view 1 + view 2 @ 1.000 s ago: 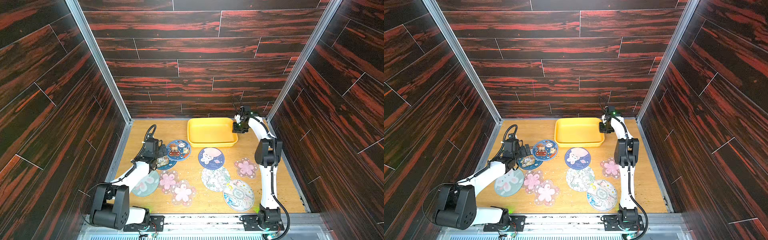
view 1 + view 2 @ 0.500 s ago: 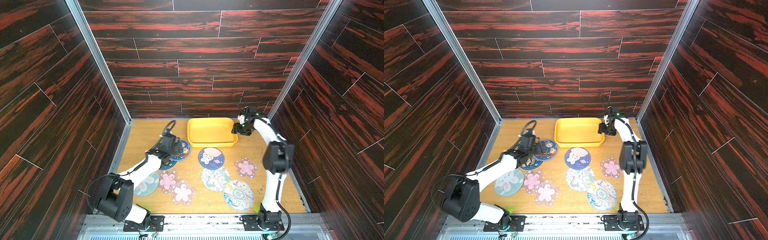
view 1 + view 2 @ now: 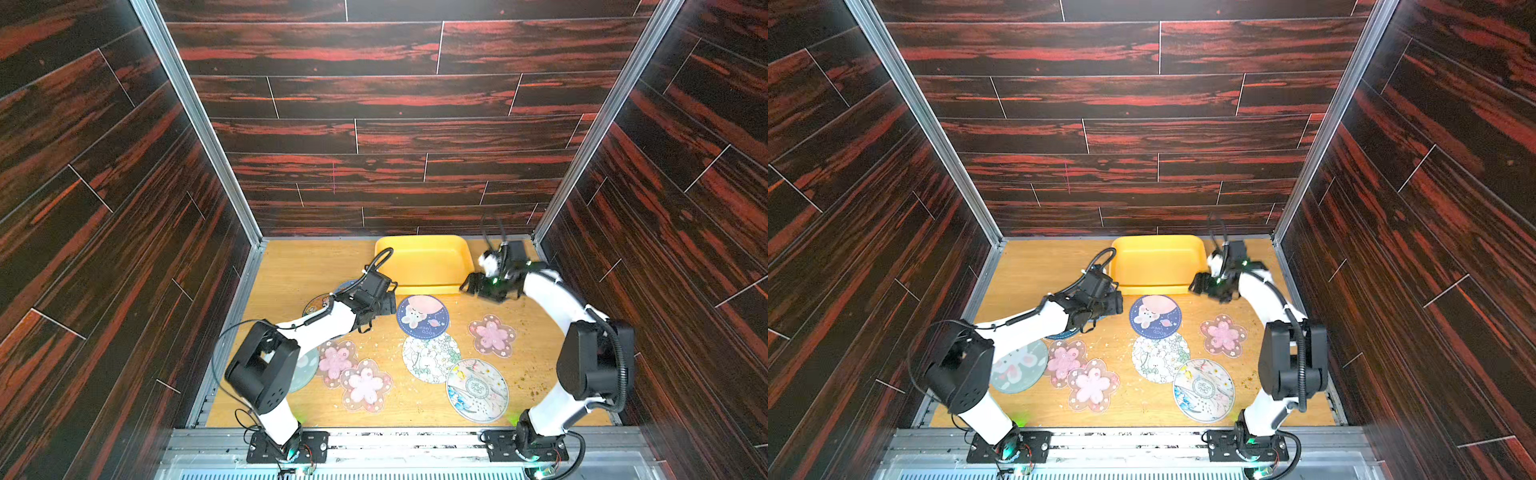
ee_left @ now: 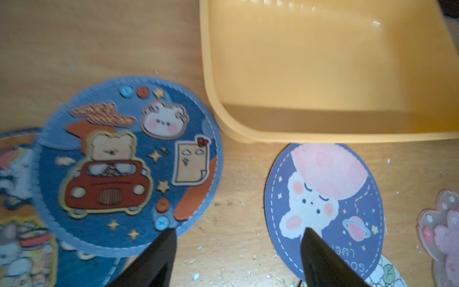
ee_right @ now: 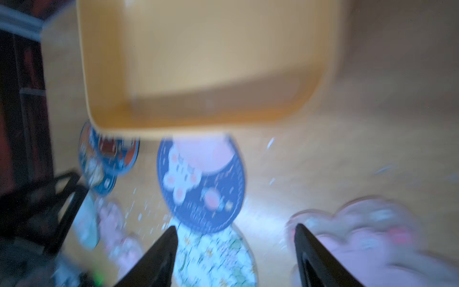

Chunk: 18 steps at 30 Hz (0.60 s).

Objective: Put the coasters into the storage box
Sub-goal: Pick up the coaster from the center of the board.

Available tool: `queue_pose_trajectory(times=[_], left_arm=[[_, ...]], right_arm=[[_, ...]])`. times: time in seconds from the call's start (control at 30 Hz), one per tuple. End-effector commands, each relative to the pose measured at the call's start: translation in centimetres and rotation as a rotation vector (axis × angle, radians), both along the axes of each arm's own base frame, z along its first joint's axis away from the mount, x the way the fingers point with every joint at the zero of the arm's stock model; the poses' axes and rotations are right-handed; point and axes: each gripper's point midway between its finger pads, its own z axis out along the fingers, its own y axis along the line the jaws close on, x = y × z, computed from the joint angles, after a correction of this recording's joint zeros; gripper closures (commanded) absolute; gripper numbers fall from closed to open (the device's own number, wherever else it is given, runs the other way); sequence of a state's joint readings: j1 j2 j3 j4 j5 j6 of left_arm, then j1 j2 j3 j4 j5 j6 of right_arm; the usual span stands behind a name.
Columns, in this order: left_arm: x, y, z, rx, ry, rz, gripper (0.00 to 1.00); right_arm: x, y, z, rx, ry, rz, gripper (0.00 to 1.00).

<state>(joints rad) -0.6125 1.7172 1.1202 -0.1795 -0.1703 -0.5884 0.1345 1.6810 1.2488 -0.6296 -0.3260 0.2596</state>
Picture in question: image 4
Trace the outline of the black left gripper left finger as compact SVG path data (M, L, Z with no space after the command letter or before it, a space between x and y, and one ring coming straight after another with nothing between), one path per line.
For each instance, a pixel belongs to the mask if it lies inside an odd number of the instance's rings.
M176 251L176 230L167 228L109 286L168 287Z

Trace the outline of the white floral round coaster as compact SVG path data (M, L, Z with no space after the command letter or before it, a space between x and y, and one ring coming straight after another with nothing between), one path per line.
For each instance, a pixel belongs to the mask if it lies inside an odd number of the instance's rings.
M398 269L384 255L365 282L370 287L407 287Z

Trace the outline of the yellow plastic storage tray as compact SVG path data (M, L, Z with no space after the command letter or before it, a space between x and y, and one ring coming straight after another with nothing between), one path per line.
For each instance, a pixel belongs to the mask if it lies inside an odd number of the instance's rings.
M436 1L201 1L204 83L240 142L459 136L459 55Z

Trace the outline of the pink flower coaster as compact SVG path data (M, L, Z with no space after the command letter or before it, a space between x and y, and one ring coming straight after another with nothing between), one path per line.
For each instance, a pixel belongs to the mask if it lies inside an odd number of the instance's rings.
M435 209L417 218L418 238L432 258L433 278L438 287L459 285L459 194L442 190Z

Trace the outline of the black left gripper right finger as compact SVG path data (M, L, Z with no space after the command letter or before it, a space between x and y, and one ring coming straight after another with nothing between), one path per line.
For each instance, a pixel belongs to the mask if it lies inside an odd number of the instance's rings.
M301 259L308 287L366 287L368 284L312 229L301 240Z

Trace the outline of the purple bunny moon coaster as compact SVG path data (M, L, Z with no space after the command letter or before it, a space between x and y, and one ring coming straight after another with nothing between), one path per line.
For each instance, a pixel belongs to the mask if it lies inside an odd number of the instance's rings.
M264 210L278 256L304 279L301 240L313 229L360 277L378 267L384 245L384 206L365 162L338 143L293 143L275 160Z

